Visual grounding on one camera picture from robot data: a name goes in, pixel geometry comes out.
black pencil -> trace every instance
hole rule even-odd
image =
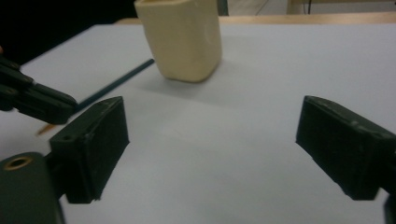
[[[125,74],[122,77],[119,77],[118,79],[116,79],[115,81],[113,81],[112,83],[108,84],[107,86],[103,87],[101,90],[97,91],[96,93],[92,94],[91,96],[89,96],[88,98],[86,98],[85,100],[81,101],[75,108],[75,114],[77,114],[79,111],[83,110],[85,107],[91,105],[92,103],[94,103],[95,101],[97,101],[98,99],[100,99],[102,96],[108,94],[109,92],[113,91],[114,89],[116,89],[119,85],[121,85],[122,83],[124,83],[125,81],[127,81],[128,79],[130,79],[131,77],[134,77],[135,75],[139,74],[140,72],[142,72],[143,70],[145,70],[146,68],[148,68],[150,65],[152,65],[154,63],[153,59],[149,59],[147,60],[145,63],[140,64],[139,66],[137,66],[134,70],[132,70],[131,72]],[[54,127],[56,127],[56,125],[53,124],[47,124],[46,126],[44,126],[42,129],[40,129],[36,135],[40,135],[43,133],[48,132],[49,130],[53,129]]]

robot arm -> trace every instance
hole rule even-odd
[[[122,97],[91,106],[49,143],[46,156],[29,151],[0,161],[0,223],[64,224],[61,196],[100,199],[129,144]]]
[[[396,135],[326,99],[305,96],[296,143],[355,201],[388,192],[387,224],[396,223]]]
[[[65,124],[75,113],[76,100],[35,83],[20,67],[0,54],[0,110],[20,113],[51,124]]]

screw hole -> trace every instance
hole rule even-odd
[[[29,164],[33,159],[29,157],[18,157],[12,161],[9,161],[4,167],[7,171],[18,170],[23,166]]]

white table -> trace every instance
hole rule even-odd
[[[295,142],[305,95],[396,133],[396,24],[222,25],[223,60],[201,84],[157,67],[124,83],[131,143],[101,201],[68,224],[383,223],[387,193],[349,199]],[[81,101],[150,58],[141,25],[95,26],[22,71]],[[44,122],[0,113],[1,158],[50,151]]]

